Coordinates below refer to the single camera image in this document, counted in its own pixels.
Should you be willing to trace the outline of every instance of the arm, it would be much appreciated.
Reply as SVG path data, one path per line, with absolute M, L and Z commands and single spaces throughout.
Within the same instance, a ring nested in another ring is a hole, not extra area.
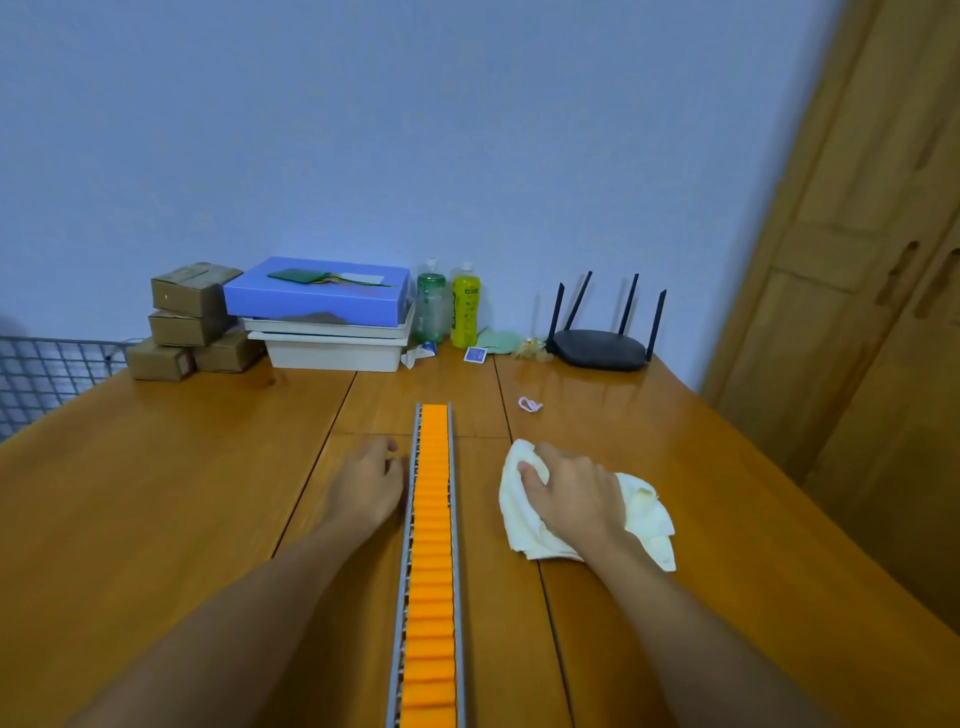
M 626 510 L 614 475 L 548 444 L 537 446 L 537 453 L 550 477 L 544 485 L 531 466 L 520 465 L 530 504 L 611 591 L 682 726 L 828 724 L 786 675 L 663 573 L 624 529 Z
M 73 718 L 79 726 L 247 725 L 300 643 L 321 594 L 396 508 L 396 443 L 373 440 L 335 477 L 312 533 L 201 604 Z

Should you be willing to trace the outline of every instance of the hand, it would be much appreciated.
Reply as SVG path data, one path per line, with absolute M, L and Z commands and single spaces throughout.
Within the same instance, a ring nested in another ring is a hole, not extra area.
M 560 452 L 549 443 L 540 443 L 534 452 L 550 471 L 547 484 L 529 463 L 520 463 L 517 469 L 530 505 L 551 533 L 584 556 L 623 532 L 627 509 L 616 475 L 588 457 Z
M 347 457 L 326 495 L 321 525 L 336 525 L 358 539 L 359 546 L 394 512 L 403 493 L 403 467 L 396 440 L 376 437 Z

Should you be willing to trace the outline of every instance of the wooden table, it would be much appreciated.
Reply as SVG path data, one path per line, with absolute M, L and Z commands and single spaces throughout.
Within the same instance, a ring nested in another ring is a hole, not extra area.
M 471 726 L 672 723 L 589 569 L 510 551 L 496 496 L 520 437 L 655 485 L 677 578 L 850 725 L 960 721 L 960 638 L 658 361 L 622 375 L 460 359 L 444 347 L 395 375 L 266 362 L 181 384 L 121 374 L 0 446 L 0 723 L 62 722 L 301 537 L 358 442 L 393 434 L 409 452 L 413 405 L 447 400 Z M 520 410 L 521 395 L 543 410 Z M 383 724 L 400 527 L 397 514 L 337 575 L 263 725 Z

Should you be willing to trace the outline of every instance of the towel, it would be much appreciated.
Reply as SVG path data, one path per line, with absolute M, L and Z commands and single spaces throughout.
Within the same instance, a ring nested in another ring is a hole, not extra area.
M 528 559 L 561 557 L 583 561 L 575 550 L 547 530 L 546 525 L 527 500 L 523 481 L 516 466 L 530 463 L 537 470 L 540 480 L 546 483 L 550 471 L 534 452 L 534 446 L 526 440 L 517 440 L 507 453 L 500 479 L 500 511 L 507 529 L 507 540 L 514 551 L 523 551 Z M 657 491 L 638 477 L 617 473 L 620 493 L 627 507 L 626 529 L 640 539 L 643 548 L 664 571 L 676 571 L 670 537 L 673 522 L 670 514 L 657 498 Z

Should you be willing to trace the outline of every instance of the wifi router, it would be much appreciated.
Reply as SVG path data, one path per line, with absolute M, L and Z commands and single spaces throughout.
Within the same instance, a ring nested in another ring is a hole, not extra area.
M 550 335 L 545 342 L 546 350 L 556 354 L 561 360 L 573 367 L 584 369 L 605 369 L 613 372 L 635 372 L 650 363 L 654 357 L 654 342 L 657 341 L 657 329 L 660 328 L 660 315 L 663 312 L 663 302 L 666 300 L 666 290 L 660 291 L 660 300 L 657 302 L 657 314 L 654 316 L 654 327 L 650 331 L 650 343 L 644 347 L 636 339 L 624 336 L 627 327 L 627 318 L 630 316 L 630 305 L 634 302 L 636 280 L 640 274 L 634 274 L 634 283 L 630 286 L 630 295 L 627 305 L 623 309 L 623 318 L 620 319 L 620 331 L 595 331 L 587 328 L 570 329 L 573 326 L 573 317 L 577 315 L 580 301 L 587 290 L 590 276 L 593 271 L 587 272 L 584 285 L 577 294 L 573 303 L 573 310 L 566 320 L 562 331 L 557 331 L 557 319 L 560 317 L 560 304 L 564 300 L 564 285 L 560 284 L 557 291 L 557 302 L 553 307 L 553 321 L 550 324 Z

